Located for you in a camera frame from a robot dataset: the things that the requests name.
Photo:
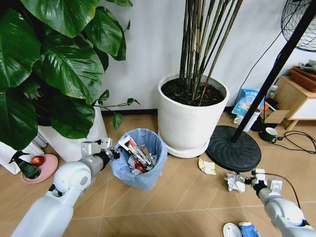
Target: floor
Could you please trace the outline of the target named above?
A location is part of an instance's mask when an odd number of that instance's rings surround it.
[[[104,117],[108,135],[117,141],[126,131],[148,128],[157,132],[156,116],[124,116],[117,132],[111,117]],[[219,124],[232,125],[233,117],[223,113]],[[283,134],[284,128],[277,127]],[[316,137],[314,121],[300,121],[295,130]],[[316,155],[291,152],[261,141],[255,132],[249,134],[258,142],[262,160],[258,167],[288,177],[297,190],[308,222],[316,227]],[[306,148],[305,139],[295,138]],[[279,237],[271,225],[255,192],[228,192],[224,176],[228,172],[216,166],[216,176],[202,173],[198,158],[169,156],[163,175],[149,192],[129,187],[113,176],[110,167],[75,205],[73,219],[65,237],[221,237],[226,222],[250,221],[262,237]],[[8,237],[31,204],[42,196],[52,177],[36,185],[27,185],[20,175],[0,168],[0,235]],[[295,201],[290,186],[284,183],[282,195]]]

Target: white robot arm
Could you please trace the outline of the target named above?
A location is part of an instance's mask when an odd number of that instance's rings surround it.
[[[119,152],[110,149],[111,138],[81,144],[80,161],[62,165],[55,173],[54,182],[25,214],[12,237],[61,237],[74,213],[73,206],[95,176]]]
[[[281,197],[282,181],[266,181],[264,169],[254,169],[254,177],[245,180],[260,198],[271,223],[283,237],[316,237],[316,231],[306,221],[302,210],[293,202]]]

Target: potted plant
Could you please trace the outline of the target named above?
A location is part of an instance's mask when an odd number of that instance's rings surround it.
[[[206,150],[229,97],[226,86],[211,74],[242,0],[215,2],[210,1],[204,20],[206,0],[186,0],[180,72],[158,84],[159,136],[168,152],[181,158]]]
[[[107,1],[132,6],[130,0]],[[62,158],[71,161],[80,159],[82,139],[106,136],[99,108],[109,97],[108,90],[99,96],[103,73],[108,54],[125,60],[126,42],[119,22],[98,4],[99,0],[4,3],[0,12],[1,142],[22,150],[39,131]],[[118,106],[133,102],[137,101],[129,98]],[[121,120],[114,113],[115,129]]]

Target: trash can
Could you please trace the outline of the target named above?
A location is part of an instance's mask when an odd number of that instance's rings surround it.
[[[144,191],[150,190],[156,183],[159,176],[162,175],[163,165],[167,160],[167,148],[165,143],[154,132],[137,128],[135,130],[125,133],[121,138],[129,135],[137,146],[145,144],[148,151],[154,156],[157,155],[157,161],[152,170],[139,175],[132,174],[127,163],[130,154],[122,150],[119,159],[110,162],[113,174],[122,180],[125,184],[133,186]]]

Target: white plate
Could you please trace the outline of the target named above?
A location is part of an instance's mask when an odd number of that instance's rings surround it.
[[[224,237],[242,237],[238,226],[233,223],[226,223],[223,227]]]

